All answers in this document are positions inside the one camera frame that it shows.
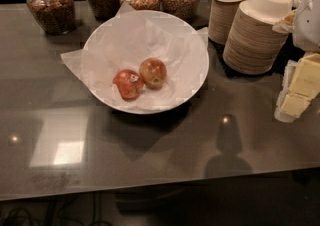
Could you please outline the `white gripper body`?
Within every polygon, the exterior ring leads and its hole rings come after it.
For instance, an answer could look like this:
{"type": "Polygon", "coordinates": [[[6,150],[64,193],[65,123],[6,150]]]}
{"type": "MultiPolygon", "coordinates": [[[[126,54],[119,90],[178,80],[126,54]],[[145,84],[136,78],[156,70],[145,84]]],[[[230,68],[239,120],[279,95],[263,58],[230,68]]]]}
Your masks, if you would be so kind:
{"type": "Polygon", "coordinates": [[[293,44],[306,52],[320,52],[320,0],[293,0],[295,10],[276,22],[272,29],[292,34],[293,44]]]}

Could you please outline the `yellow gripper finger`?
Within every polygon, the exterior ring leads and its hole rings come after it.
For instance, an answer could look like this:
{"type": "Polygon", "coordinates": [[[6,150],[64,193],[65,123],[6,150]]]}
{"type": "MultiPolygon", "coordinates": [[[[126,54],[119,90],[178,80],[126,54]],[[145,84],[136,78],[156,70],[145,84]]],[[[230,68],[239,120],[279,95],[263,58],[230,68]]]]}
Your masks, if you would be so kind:
{"type": "Polygon", "coordinates": [[[284,71],[274,116],[291,123],[320,94],[320,54],[306,52],[297,62],[289,60],[284,71]]]}

